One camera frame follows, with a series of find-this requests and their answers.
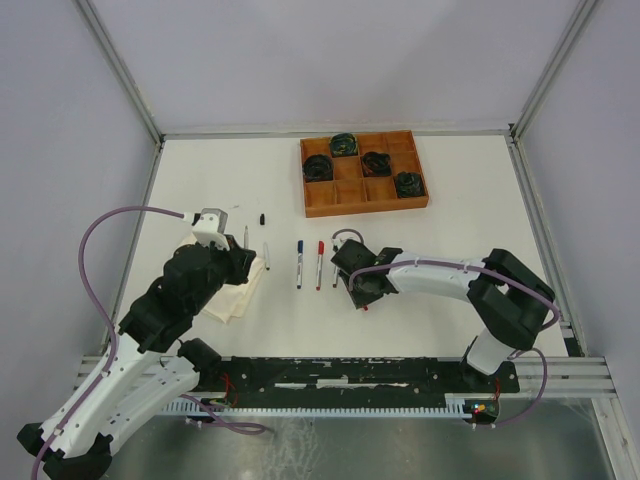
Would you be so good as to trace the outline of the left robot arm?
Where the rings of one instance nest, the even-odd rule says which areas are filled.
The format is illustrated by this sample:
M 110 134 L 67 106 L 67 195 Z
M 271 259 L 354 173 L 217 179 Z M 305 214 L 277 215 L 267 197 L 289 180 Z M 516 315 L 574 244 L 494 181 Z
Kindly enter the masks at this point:
M 144 386 L 132 385 L 192 327 L 223 286 L 247 283 L 255 258 L 230 235 L 178 248 L 111 331 L 109 350 L 64 406 L 19 431 L 19 443 L 35 458 L 32 472 L 51 479 L 98 479 L 122 444 L 164 405 L 195 387 L 215 387 L 221 357 L 200 339 L 186 341 Z

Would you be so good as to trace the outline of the white marker black end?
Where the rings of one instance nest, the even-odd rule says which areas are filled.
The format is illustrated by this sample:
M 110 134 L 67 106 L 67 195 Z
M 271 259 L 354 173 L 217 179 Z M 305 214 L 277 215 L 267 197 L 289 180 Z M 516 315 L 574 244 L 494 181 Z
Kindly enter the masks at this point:
M 267 242 L 263 243 L 263 257 L 264 257 L 265 270 L 269 271 L 271 269 L 271 263 L 270 263 L 269 247 Z

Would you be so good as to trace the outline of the white marker blue end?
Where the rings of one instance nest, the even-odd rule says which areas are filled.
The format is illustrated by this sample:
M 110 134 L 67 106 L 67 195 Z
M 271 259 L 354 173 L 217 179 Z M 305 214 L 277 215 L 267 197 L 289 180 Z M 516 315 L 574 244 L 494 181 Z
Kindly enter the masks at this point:
M 302 288 L 302 283 L 303 283 L 303 259 L 304 259 L 303 252 L 298 251 L 297 262 L 296 262 L 296 288 L 298 290 Z

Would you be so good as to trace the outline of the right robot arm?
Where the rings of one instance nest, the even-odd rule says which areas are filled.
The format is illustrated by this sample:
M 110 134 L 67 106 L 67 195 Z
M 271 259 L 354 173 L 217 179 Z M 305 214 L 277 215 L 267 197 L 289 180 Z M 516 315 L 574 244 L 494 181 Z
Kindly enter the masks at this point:
M 484 325 L 458 368 L 460 382 L 472 391 L 491 384 L 503 362 L 532 350 L 538 335 L 561 317 L 554 291 L 504 249 L 479 259 L 445 260 L 395 247 L 375 254 L 347 239 L 334 247 L 331 262 L 358 309 L 406 293 L 470 304 Z

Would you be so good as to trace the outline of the white marker red end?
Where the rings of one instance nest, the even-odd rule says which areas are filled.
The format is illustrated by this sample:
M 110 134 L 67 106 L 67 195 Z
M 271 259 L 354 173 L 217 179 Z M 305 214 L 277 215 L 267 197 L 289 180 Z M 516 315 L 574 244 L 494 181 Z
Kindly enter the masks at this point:
M 322 286 L 323 258 L 324 258 L 324 255 L 322 253 L 318 253 L 317 263 L 316 263 L 316 277 L 315 277 L 316 291 L 320 291 Z

